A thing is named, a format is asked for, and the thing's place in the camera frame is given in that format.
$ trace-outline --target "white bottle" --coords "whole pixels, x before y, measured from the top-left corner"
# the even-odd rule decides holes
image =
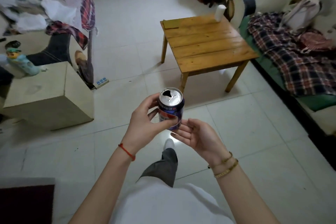
[[[7,61],[7,56],[4,54],[0,54],[0,66],[11,73],[15,78],[23,78],[26,75],[22,69],[13,64],[10,64]]]
[[[226,9],[226,6],[224,5],[219,5],[217,7],[216,12],[215,12],[215,20],[217,22],[220,22],[223,19],[225,9]]]

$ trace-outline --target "tile floor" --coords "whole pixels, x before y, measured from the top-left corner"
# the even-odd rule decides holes
[[[55,224],[67,223],[90,191],[141,100],[179,85],[179,69],[169,47],[166,62],[159,63],[160,20],[215,10],[196,0],[94,1],[99,29],[95,76],[110,80],[94,94],[95,120],[54,132],[24,122],[0,125],[1,178],[55,178]],[[336,172],[253,65],[225,93],[234,70],[189,78],[184,117],[199,118],[216,129],[280,222],[336,223]],[[137,154],[122,193],[160,158],[168,137],[168,131],[160,133]],[[203,188],[231,214],[206,162],[180,142],[176,151],[176,186],[193,183]]]

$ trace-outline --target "blue can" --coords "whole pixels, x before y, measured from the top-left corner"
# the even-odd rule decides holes
[[[179,89],[169,87],[164,89],[159,95],[159,120],[170,120],[177,117],[178,124],[169,128],[169,130],[178,129],[181,125],[184,98]]]

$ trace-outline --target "beige cabinet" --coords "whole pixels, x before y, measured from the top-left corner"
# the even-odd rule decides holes
[[[47,71],[13,79],[3,109],[47,129],[93,120],[93,93],[69,62],[45,65]]]

